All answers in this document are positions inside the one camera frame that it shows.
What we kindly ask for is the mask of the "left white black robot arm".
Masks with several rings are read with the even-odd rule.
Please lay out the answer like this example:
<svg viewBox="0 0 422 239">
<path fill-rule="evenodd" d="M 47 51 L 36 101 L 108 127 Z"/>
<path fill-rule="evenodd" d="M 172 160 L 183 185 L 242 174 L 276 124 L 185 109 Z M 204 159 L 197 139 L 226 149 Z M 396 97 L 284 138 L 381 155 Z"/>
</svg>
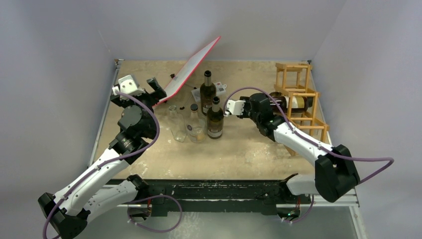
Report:
<svg viewBox="0 0 422 239">
<path fill-rule="evenodd" d="M 110 100 L 123 108 L 117 123 L 119 133 L 77 179 L 56 193 L 39 197 L 45 224 L 52 226 L 59 238 L 77 237 L 90 222 L 120 204 L 131 201 L 141 204 L 148 199 L 147 184 L 137 175 L 104 189 L 110 179 L 136 161 L 159 136 L 153 106 L 167 95 L 156 78 L 148 79 L 147 83 L 151 93 L 140 87 L 132 75 L 118 80 Z"/>
</svg>

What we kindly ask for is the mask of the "green wine bottle bottom row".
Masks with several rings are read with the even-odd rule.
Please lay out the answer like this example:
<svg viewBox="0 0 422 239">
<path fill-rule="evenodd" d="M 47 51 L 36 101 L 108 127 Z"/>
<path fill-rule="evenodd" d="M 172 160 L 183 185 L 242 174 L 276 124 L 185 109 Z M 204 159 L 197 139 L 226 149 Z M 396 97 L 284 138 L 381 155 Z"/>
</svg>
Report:
<svg viewBox="0 0 422 239">
<path fill-rule="evenodd" d="M 219 139 L 223 134 L 224 112 L 220 107 L 220 98 L 212 99 L 211 108 L 207 111 L 207 133 L 211 139 Z"/>
</svg>

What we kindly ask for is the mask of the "clear white-label wine bottle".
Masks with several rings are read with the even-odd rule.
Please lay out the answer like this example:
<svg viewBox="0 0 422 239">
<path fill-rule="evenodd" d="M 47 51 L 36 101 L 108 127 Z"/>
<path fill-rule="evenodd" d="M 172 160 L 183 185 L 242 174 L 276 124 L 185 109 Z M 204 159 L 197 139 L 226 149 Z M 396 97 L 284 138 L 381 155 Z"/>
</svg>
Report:
<svg viewBox="0 0 422 239">
<path fill-rule="evenodd" d="M 188 138 L 195 143 L 199 143 L 206 138 L 206 121 L 198 114 L 197 104 L 191 104 L 190 115 L 186 119 L 186 131 Z"/>
</svg>

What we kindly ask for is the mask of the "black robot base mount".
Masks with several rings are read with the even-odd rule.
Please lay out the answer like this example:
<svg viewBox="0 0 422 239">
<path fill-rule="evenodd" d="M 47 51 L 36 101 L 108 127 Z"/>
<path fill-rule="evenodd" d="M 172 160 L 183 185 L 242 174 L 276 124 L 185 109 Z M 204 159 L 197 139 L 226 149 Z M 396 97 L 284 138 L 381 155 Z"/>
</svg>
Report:
<svg viewBox="0 0 422 239">
<path fill-rule="evenodd" d="M 298 217 L 299 205 L 311 202 L 310 196 L 288 191 L 285 180 L 176 180 L 147 179 L 148 188 L 136 198 L 155 195 L 150 201 L 151 215 L 165 217 L 169 212 L 260 213 L 265 216 Z M 180 206 L 171 200 L 175 198 Z"/>
</svg>

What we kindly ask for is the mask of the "red wine bottle gold cap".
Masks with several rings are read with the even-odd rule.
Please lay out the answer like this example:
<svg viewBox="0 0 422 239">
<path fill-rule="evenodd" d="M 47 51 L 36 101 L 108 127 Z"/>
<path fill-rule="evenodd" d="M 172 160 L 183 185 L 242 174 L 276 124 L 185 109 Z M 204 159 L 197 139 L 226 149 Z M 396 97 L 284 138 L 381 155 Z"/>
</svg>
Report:
<svg viewBox="0 0 422 239">
<path fill-rule="evenodd" d="M 290 98 L 288 96 L 273 96 L 274 100 L 278 103 L 284 113 L 288 113 L 288 106 Z M 312 107 L 314 100 L 312 97 L 293 96 L 291 100 L 291 112 L 292 113 L 303 113 Z"/>
</svg>

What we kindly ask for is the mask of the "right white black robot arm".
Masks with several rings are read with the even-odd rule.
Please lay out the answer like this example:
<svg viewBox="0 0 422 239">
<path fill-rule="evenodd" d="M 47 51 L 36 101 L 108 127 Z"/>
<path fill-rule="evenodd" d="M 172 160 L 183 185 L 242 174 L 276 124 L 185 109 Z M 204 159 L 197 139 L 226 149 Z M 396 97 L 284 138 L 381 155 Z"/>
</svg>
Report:
<svg viewBox="0 0 422 239">
<path fill-rule="evenodd" d="M 251 119 L 263 136 L 287 146 L 314 167 L 312 174 L 295 174 L 286 179 L 286 185 L 279 190 L 284 202 L 313 194 L 333 203 L 360 183 L 354 162 L 347 160 L 351 156 L 347 147 L 334 147 L 302 132 L 288 121 L 278 102 L 265 93 L 229 100 L 225 110 L 240 119 Z"/>
</svg>

